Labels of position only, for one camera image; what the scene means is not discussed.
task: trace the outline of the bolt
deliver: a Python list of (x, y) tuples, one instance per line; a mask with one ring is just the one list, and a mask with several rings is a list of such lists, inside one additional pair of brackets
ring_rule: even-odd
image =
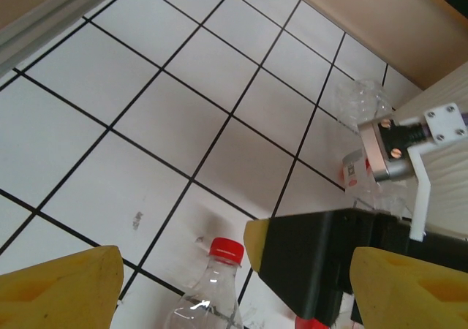
[(399, 159), (401, 157), (401, 150), (399, 148), (394, 148), (390, 151), (390, 155), (392, 155), (394, 159)]
[(390, 119), (386, 118), (386, 119), (382, 119), (382, 121), (380, 122), (380, 125), (382, 126), (382, 128), (390, 128), (392, 126), (392, 122)]

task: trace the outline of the red bottle cap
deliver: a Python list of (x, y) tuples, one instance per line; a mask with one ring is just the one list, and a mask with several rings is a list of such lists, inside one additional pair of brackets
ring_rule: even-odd
[(211, 243), (211, 255), (224, 257), (240, 265), (244, 256), (244, 247), (234, 240), (215, 238)]
[(328, 327), (316, 319), (302, 319), (296, 317), (295, 329), (328, 329)]

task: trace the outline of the red object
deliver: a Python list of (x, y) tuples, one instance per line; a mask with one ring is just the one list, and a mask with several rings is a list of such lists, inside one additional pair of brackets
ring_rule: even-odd
[(237, 241), (226, 238), (215, 238), (211, 243), (210, 256), (220, 256), (241, 264), (244, 247)]
[(295, 329), (328, 329), (328, 327), (316, 319), (295, 318)]

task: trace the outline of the clear plastic bottle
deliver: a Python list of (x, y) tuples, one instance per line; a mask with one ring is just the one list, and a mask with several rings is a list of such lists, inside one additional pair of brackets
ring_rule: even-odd
[(235, 296), (234, 279), (244, 247), (215, 238), (208, 267), (166, 320), (165, 329), (244, 329)]

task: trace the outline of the white tile floor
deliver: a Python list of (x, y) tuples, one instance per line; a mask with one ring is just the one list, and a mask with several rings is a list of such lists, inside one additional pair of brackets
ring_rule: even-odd
[[(300, 0), (103, 2), (0, 79), (0, 273), (118, 245), (112, 329), (160, 328), (214, 237), (352, 205), (358, 138), (333, 140), (350, 77), (395, 107), (419, 92)], [(247, 258), (236, 286), (250, 329), (293, 328)]]

